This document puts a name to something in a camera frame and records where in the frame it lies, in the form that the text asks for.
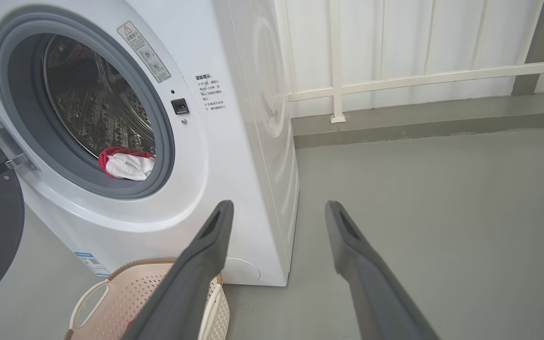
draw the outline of laundry basket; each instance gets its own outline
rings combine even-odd
[[[64,340],[119,340],[161,280],[175,263],[175,258],[154,258],[124,265],[90,288],[77,302],[70,328]],[[106,291],[82,324],[77,324],[85,301],[98,288]],[[209,284],[199,340],[224,340],[230,320],[228,301],[222,289],[221,275]]]

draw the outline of white cloth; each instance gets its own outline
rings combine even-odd
[[[151,174],[155,166],[154,157],[145,158],[127,153],[115,153],[108,156],[106,172],[118,179],[143,181]]]

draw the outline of gray rubber seal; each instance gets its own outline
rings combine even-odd
[[[59,122],[41,80],[43,43],[60,34],[88,46],[108,61],[135,91],[153,126],[157,161],[145,181],[108,177]],[[167,112],[148,77],[112,37],[74,13],[54,7],[24,7],[0,24],[0,97],[14,127],[32,150],[74,184],[111,198],[141,198],[169,178],[175,146]]]

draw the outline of concrete ledge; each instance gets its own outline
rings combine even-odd
[[[405,138],[544,129],[544,94],[489,97],[393,106],[329,116],[293,119],[296,148],[379,142]]]

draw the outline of stainless steel drum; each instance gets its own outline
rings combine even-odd
[[[58,118],[94,157],[108,146],[155,153],[153,127],[123,76],[91,48],[54,35],[43,83]]]

